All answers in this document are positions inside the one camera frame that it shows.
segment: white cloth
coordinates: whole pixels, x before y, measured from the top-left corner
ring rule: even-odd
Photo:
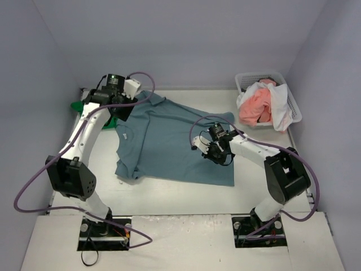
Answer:
[[[238,109],[241,105],[256,93],[258,89],[268,88],[271,93],[271,114],[273,127],[276,131],[286,131],[292,123],[292,110],[287,104],[288,88],[287,84],[274,86],[273,84],[265,84],[256,82],[249,86],[243,95],[237,98]]]

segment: green object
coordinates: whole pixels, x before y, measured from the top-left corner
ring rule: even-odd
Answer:
[[[79,100],[78,102],[73,102],[70,107],[77,111],[80,115],[83,113],[84,110],[84,104]],[[111,122],[107,126],[103,126],[103,129],[111,129],[115,128],[117,126],[117,118],[112,117]]]

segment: black plastic bracket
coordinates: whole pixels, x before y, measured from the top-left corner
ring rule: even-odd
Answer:
[[[123,226],[126,224],[131,225],[131,217],[116,217],[112,221]],[[84,217],[79,233],[77,251],[127,251],[131,232],[109,224],[106,224],[106,226],[105,228],[103,224],[94,223]],[[93,246],[91,242],[87,242],[88,236],[93,241]]]
[[[48,156],[45,164],[52,160]],[[63,196],[78,198],[85,201],[89,198],[96,186],[96,177],[78,158],[74,160],[59,158],[47,169],[51,186]]]
[[[297,154],[294,148],[287,149]],[[284,151],[266,158],[265,171],[269,193],[283,205],[311,186],[303,164]]]
[[[105,106],[108,104],[129,104],[136,103],[138,100],[136,98],[129,99],[127,96],[124,96],[113,88],[107,88],[103,86],[101,90],[96,90],[83,100],[84,104],[88,103],[99,103],[101,106]],[[112,117],[117,117],[123,121],[126,121],[130,116],[134,106],[128,107],[112,107],[109,108],[109,113]]]
[[[261,230],[255,234],[253,238],[264,237],[264,239],[252,240],[246,239],[246,235],[252,233],[256,229],[263,226],[263,223],[255,226],[254,219],[257,215],[252,216],[232,216],[233,235],[235,240],[236,248],[252,248],[252,247],[286,247],[287,240],[284,234],[281,217],[277,219],[277,228],[273,223],[268,228]],[[284,238],[273,238],[272,236],[284,237]]]

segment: red wire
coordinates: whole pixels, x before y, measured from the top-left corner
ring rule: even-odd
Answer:
[[[275,231],[275,229],[273,229],[273,230],[271,231],[271,236],[276,236],[276,231]]]
[[[119,234],[120,236],[122,236],[124,238],[124,236],[119,232],[117,231],[116,229],[113,229],[117,234]]]

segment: black cable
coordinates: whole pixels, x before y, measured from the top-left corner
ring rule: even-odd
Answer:
[[[99,89],[100,84],[102,83],[102,81],[103,81],[105,78],[107,78],[106,75],[104,75],[104,76],[102,77],[102,79],[100,79],[99,83],[96,85],[96,90]]]
[[[230,161],[228,164],[226,164],[226,165],[222,165],[222,164],[220,164],[220,165],[221,165],[221,166],[223,166],[223,167],[227,167],[227,166],[229,166],[230,164],[232,164],[232,162],[233,162],[233,158],[234,158],[234,156],[232,155],[231,161]]]
[[[271,230],[271,226],[269,226],[268,228],[265,228],[265,229],[263,230],[263,231],[264,231],[263,234],[261,234],[261,235],[260,235],[259,237],[257,237],[257,238],[262,238],[262,237],[265,237],[266,234],[270,234],[270,233],[271,233],[270,230]],[[245,242],[254,244],[254,243],[265,243],[265,242],[271,241],[271,240],[272,240],[272,236],[270,236],[270,239],[264,239],[264,240],[256,240],[256,239],[255,239],[255,240],[252,240],[252,239],[246,239],[246,238],[244,238],[241,247],[243,247],[243,245],[244,245]]]
[[[107,127],[112,122],[112,120],[113,120],[113,116],[111,116],[107,121],[107,123],[104,124],[104,127]]]
[[[237,229],[237,238],[236,238],[236,247],[238,247],[238,243],[239,243],[239,234],[241,232],[241,225],[239,225],[238,229]]]
[[[203,145],[210,146],[210,144],[206,144],[206,143],[204,143],[204,142],[202,141],[202,139],[201,139],[202,133],[207,133],[207,131],[201,131],[201,132],[199,133],[199,141],[200,141]]]
[[[98,262],[98,260],[99,260],[99,251],[98,251],[98,249],[96,248],[96,245],[95,245],[94,241],[93,241],[93,240],[91,239],[91,237],[90,237],[91,230],[92,230],[92,226],[93,226],[93,224],[90,224],[89,230],[88,230],[88,236],[86,237],[85,243],[84,243],[84,245],[83,245],[83,249],[82,249],[81,254],[80,254],[81,261],[83,262],[83,265],[85,265],[86,267],[93,266],[93,265],[96,264],[96,263]],[[84,252],[84,249],[85,249],[86,244],[88,243],[88,241],[90,241],[90,243],[91,243],[94,251],[96,252],[96,260],[95,260],[95,262],[93,262],[92,264],[87,264],[87,263],[84,261],[84,258],[83,258],[83,252]]]
[[[99,89],[100,84],[102,83],[102,81],[103,81],[105,78],[107,78],[106,75],[104,75],[104,76],[102,77],[102,79],[100,79],[100,81],[99,81],[99,83],[97,84],[97,86],[96,86],[95,89],[90,90],[90,95],[94,95],[94,93]]]

